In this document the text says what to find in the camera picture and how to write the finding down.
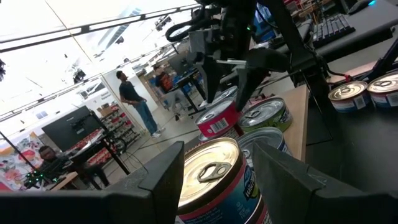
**keyboard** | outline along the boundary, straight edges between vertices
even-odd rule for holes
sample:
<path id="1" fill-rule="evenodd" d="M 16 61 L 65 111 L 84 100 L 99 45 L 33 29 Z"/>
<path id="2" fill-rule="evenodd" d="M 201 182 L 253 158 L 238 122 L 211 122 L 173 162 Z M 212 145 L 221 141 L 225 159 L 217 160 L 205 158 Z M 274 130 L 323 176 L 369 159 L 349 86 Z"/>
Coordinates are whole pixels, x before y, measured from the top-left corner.
<path id="1" fill-rule="evenodd" d="M 338 14 L 314 26 L 312 44 L 317 49 L 354 31 L 345 16 Z"/>

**black cable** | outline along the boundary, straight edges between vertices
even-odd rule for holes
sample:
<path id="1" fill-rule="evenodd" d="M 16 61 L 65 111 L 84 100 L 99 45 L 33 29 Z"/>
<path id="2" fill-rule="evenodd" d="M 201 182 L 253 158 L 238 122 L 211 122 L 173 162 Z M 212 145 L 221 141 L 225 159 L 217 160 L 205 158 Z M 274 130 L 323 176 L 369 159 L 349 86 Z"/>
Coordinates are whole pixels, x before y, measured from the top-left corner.
<path id="1" fill-rule="evenodd" d="M 264 16 L 262 16 L 262 14 L 261 14 L 261 12 L 260 12 L 260 10 L 259 10 L 258 7 L 256 7 L 256 11 L 257 11 L 257 13 L 259 14 L 259 16 L 261 17 L 261 19 L 262 19 L 266 24 L 268 24 L 269 26 L 271 26 L 271 27 L 274 28 L 274 29 L 279 30 L 279 28 L 278 28 L 277 26 L 275 26 L 274 24 L 271 24 L 270 22 L 268 22 L 268 21 L 264 18 Z"/>
<path id="2" fill-rule="evenodd" d="M 176 42 L 176 41 L 179 41 L 179 40 L 182 40 L 183 38 L 185 38 L 188 35 L 188 32 L 189 32 L 188 30 L 183 31 L 181 34 L 178 34 L 174 37 L 171 37 L 170 35 L 172 35 L 175 31 L 177 31 L 185 26 L 192 26 L 194 24 L 197 24 L 201 20 L 203 20 L 205 18 L 205 10 L 206 10 L 205 6 L 202 6 L 199 10 L 198 15 L 196 17 L 192 18 L 190 21 L 182 22 L 180 24 L 175 24 L 174 26 L 170 27 L 165 33 L 166 39 L 169 42 Z"/>

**cable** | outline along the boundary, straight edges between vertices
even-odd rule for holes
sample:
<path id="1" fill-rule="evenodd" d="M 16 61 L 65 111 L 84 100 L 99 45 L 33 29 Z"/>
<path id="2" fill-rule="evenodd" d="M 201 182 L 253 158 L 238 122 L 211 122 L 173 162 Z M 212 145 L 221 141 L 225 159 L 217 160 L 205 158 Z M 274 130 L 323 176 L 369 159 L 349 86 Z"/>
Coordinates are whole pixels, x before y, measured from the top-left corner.
<path id="1" fill-rule="evenodd" d="M 188 35 L 187 30 L 183 31 L 181 34 L 178 34 L 174 37 L 171 37 L 171 35 L 175 31 L 177 31 L 185 26 L 192 26 L 192 25 L 200 22 L 203 18 L 205 18 L 205 6 L 202 6 L 199 10 L 198 15 L 196 17 L 192 18 L 190 21 L 182 22 L 180 24 L 175 24 L 174 26 L 170 27 L 165 33 L 166 39 L 169 42 L 176 42 L 176 41 L 182 40 L 183 38 L 185 38 Z"/>

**jeans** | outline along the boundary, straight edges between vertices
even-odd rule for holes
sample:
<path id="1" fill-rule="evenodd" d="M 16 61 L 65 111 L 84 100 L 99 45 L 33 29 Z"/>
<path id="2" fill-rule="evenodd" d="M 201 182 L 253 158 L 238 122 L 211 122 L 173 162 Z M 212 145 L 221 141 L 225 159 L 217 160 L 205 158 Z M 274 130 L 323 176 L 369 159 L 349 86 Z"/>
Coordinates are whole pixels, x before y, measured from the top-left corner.
<path id="1" fill-rule="evenodd" d="M 138 104 L 133 105 L 133 107 L 137 110 L 139 116 L 141 116 L 141 119 L 144 122 L 145 127 L 147 127 L 149 133 L 151 135 L 154 134 L 157 131 L 157 124 L 150 113 L 147 103 L 145 101 L 141 101 Z"/>
<path id="2" fill-rule="evenodd" d="M 176 101 L 180 100 L 181 102 L 181 106 L 183 108 L 187 108 L 189 106 L 189 104 L 187 103 L 187 99 L 184 95 L 184 93 L 182 92 L 182 90 L 175 90 L 172 92 L 168 92 L 166 94 L 166 100 L 170 105 L 170 108 L 172 109 L 173 113 L 177 113 L 178 111 L 176 110 Z"/>

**wooden table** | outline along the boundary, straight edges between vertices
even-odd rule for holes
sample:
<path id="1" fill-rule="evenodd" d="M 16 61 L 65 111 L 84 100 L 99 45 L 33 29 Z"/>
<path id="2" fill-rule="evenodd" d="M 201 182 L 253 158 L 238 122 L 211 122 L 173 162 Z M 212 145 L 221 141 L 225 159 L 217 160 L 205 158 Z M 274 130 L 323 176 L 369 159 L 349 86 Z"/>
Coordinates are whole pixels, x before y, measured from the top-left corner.
<path id="1" fill-rule="evenodd" d="M 293 156 L 305 162 L 307 143 L 308 89 L 306 85 L 286 91 L 274 97 L 281 97 L 293 117 L 293 122 L 284 132 L 287 147 Z"/>
<path id="2" fill-rule="evenodd" d="M 77 176 L 77 172 L 70 172 L 69 174 L 67 174 L 66 178 L 59 182 L 55 187 L 53 187 L 51 191 L 60 190 L 62 187 L 73 181 Z"/>
<path id="3" fill-rule="evenodd" d="M 376 64 L 376 62 L 377 61 L 367 63 L 366 65 L 362 65 L 357 68 L 351 69 L 351 70 L 345 72 L 344 74 L 350 75 L 352 77 L 357 77 L 359 75 L 362 75 L 364 72 L 368 72 L 368 71 L 372 70 L 372 68 Z M 342 82 L 344 80 L 345 80 L 345 78 L 342 76 L 339 76 L 339 75 L 330 75 L 330 78 L 326 79 L 326 81 L 329 84 L 336 84 L 336 83 Z"/>

